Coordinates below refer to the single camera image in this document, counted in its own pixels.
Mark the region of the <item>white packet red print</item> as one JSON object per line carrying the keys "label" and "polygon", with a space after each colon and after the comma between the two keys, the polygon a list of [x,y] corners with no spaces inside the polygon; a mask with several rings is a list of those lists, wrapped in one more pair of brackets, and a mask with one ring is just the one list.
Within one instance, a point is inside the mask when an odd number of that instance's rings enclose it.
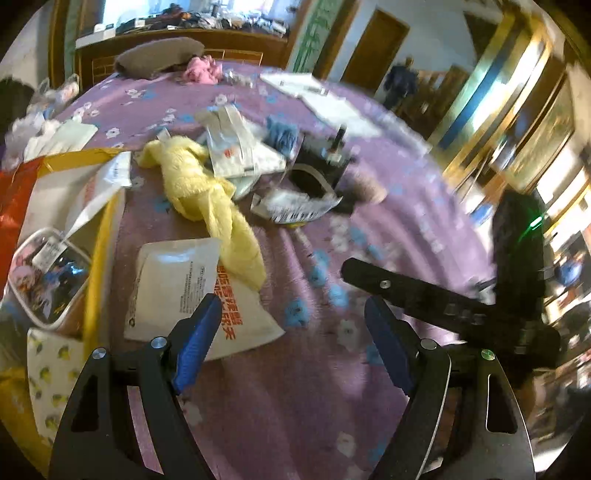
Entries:
{"label": "white packet red print", "polygon": [[120,190],[131,186],[131,158],[129,151],[117,154],[86,182],[69,208],[64,226],[65,238],[71,237],[92,220]]}

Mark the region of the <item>white medicine packet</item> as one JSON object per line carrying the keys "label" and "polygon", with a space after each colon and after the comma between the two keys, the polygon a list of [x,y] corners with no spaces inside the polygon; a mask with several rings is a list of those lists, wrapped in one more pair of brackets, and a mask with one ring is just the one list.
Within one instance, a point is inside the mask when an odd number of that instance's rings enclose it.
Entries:
{"label": "white medicine packet", "polygon": [[254,194],[250,210],[256,216],[269,220],[276,225],[298,225],[318,220],[329,211],[339,206],[342,197],[322,176],[321,172],[307,164],[294,164],[293,170],[311,175],[322,189],[322,197],[312,198],[304,192],[273,187],[263,196]]}

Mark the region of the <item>yellow plush towel toy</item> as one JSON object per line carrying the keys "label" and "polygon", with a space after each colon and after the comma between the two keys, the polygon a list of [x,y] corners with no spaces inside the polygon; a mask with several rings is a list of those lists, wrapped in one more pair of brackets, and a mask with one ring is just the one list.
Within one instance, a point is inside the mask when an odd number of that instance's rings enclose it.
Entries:
{"label": "yellow plush towel toy", "polygon": [[205,167],[206,147],[185,136],[146,143],[137,157],[142,168],[158,167],[166,198],[185,219],[205,224],[212,238],[221,242],[219,258],[228,272],[253,290],[266,282],[259,241],[235,202],[235,186]]}

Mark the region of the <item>large white pouch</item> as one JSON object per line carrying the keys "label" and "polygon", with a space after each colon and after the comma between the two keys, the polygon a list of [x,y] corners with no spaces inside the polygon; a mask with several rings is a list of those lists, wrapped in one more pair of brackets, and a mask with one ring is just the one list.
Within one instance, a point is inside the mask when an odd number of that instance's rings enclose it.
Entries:
{"label": "large white pouch", "polygon": [[215,238],[144,244],[137,256],[124,338],[148,342],[190,317],[213,291],[219,250],[221,242]]}

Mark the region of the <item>white gloves pile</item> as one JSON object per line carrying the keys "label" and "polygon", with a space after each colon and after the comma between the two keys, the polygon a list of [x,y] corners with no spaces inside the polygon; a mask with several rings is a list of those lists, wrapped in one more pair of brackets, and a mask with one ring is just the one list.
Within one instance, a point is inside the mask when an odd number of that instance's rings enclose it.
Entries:
{"label": "white gloves pile", "polygon": [[33,115],[16,120],[5,136],[6,158],[24,162],[42,156],[80,151],[98,128],[76,120],[46,120]]}

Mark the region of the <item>black bag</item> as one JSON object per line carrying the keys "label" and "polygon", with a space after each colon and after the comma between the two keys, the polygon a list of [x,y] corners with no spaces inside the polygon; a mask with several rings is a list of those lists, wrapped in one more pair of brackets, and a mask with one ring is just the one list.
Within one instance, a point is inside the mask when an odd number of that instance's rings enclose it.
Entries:
{"label": "black bag", "polygon": [[27,107],[33,96],[34,89],[12,76],[0,81],[0,138],[5,143],[8,133],[15,120],[26,115]]}

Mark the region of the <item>white paper sheets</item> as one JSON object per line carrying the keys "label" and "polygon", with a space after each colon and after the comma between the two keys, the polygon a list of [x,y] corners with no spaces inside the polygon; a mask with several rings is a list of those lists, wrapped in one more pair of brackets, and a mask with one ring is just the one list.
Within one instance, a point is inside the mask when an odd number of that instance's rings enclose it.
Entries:
{"label": "white paper sheets", "polygon": [[346,135],[375,138],[381,129],[346,100],[332,93],[311,73],[261,73],[259,78],[284,95],[297,98],[325,124],[344,128]]}

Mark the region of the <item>pink fuzzy plush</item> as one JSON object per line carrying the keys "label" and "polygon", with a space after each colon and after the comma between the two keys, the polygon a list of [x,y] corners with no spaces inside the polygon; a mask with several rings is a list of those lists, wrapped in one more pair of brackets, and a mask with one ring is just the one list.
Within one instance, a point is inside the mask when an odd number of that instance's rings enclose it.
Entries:
{"label": "pink fuzzy plush", "polygon": [[380,204],[388,196],[387,189],[370,173],[355,170],[349,173],[349,191],[356,200],[367,204]]}

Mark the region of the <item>white lemon print cloth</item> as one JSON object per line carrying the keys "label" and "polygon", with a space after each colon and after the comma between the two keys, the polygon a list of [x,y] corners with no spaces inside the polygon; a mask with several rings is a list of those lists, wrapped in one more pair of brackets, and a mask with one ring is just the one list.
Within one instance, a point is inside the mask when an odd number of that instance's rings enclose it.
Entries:
{"label": "white lemon print cloth", "polygon": [[29,395],[38,434],[52,445],[69,396],[83,368],[81,341],[30,328],[26,340]]}

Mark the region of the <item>red foil snack pouch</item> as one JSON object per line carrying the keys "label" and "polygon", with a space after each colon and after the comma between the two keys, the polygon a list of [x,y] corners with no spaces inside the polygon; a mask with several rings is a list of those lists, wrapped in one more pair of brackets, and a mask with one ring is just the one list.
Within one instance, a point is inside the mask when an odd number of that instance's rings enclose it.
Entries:
{"label": "red foil snack pouch", "polygon": [[44,158],[1,172],[0,291],[4,292],[9,267],[17,248],[30,196]]}

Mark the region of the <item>black motor block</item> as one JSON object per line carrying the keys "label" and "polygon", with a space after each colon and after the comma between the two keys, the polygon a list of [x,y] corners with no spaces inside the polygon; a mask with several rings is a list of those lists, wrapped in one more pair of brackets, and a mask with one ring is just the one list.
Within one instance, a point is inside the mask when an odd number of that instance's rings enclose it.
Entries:
{"label": "black motor block", "polygon": [[290,182],[311,198],[335,193],[346,167],[356,160],[345,142],[346,126],[332,137],[305,134],[290,170]]}

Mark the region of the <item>tall white paper bag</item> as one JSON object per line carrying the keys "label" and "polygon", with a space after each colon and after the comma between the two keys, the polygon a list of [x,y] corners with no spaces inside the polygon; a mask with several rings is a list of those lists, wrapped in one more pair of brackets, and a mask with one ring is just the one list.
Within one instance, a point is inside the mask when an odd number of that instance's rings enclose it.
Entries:
{"label": "tall white paper bag", "polygon": [[259,176],[286,169],[286,158],[256,138],[235,106],[201,110],[194,118],[205,128],[215,177]]}

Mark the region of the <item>clear plastic bag toy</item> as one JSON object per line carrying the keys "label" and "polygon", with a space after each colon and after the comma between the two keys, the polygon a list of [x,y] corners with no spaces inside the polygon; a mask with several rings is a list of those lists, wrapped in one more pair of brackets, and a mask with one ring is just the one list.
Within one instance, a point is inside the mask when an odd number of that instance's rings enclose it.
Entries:
{"label": "clear plastic bag toy", "polygon": [[79,92],[77,74],[70,75],[57,89],[51,88],[49,79],[46,78],[34,91],[26,113],[41,114],[46,120],[53,119],[72,103]]}

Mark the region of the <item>pink fluffy cloth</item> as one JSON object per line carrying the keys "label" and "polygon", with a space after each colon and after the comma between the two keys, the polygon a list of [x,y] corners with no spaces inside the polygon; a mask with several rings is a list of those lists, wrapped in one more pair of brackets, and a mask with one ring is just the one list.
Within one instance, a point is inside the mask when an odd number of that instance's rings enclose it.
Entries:
{"label": "pink fluffy cloth", "polygon": [[211,55],[193,57],[182,74],[184,82],[204,85],[216,85],[222,77],[222,65],[217,63]]}

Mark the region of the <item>white pouch red text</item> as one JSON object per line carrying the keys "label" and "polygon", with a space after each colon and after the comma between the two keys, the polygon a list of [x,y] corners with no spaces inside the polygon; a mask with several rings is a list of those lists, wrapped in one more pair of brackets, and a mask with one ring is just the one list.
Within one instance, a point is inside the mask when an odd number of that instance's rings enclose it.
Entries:
{"label": "white pouch red text", "polygon": [[219,360],[280,339],[283,328],[264,310],[259,293],[217,265],[213,293],[221,300],[221,324],[206,361]]}

